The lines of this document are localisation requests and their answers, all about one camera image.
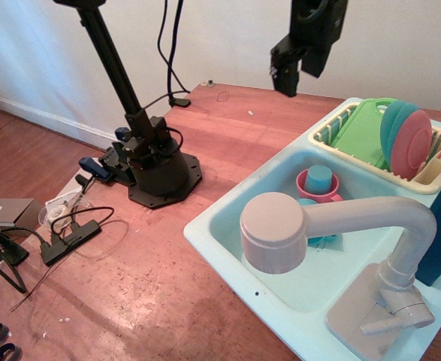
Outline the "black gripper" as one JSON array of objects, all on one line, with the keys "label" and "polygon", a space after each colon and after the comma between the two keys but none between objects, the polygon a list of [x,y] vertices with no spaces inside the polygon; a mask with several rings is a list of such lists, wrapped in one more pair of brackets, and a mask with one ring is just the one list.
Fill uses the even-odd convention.
[{"label": "black gripper", "polygon": [[291,3],[288,34],[270,51],[270,76],[276,91],[297,95],[299,71],[320,77],[333,44],[340,39],[347,0]]}]

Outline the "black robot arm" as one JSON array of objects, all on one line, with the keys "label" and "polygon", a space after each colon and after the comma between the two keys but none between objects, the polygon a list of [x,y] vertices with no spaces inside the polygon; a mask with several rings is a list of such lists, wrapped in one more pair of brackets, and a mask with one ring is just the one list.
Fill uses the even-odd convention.
[{"label": "black robot arm", "polygon": [[[110,33],[99,11],[102,1],[64,1],[77,10],[96,52],[125,110],[127,129],[116,136],[129,155],[172,157],[181,145],[173,129],[154,126],[140,106]],[[297,94],[301,71],[319,77],[325,69],[332,45],[340,39],[346,15],[345,1],[293,1],[288,34],[270,52],[270,75],[274,89],[288,97]]]}]

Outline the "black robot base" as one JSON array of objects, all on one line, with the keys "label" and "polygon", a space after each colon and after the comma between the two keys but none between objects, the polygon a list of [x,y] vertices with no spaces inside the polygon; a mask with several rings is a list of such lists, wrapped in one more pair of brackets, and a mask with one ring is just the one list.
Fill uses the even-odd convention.
[{"label": "black robot base", "polygon": [[114,181],[127,186],[131,201],[156,209],[185,200],[202,173],[198,158],[180,150],[182,142],[171,136],[176,130],[163,117],[152,117],[150,123],[151,141],[141,136],[114,141],[100,163]]}]

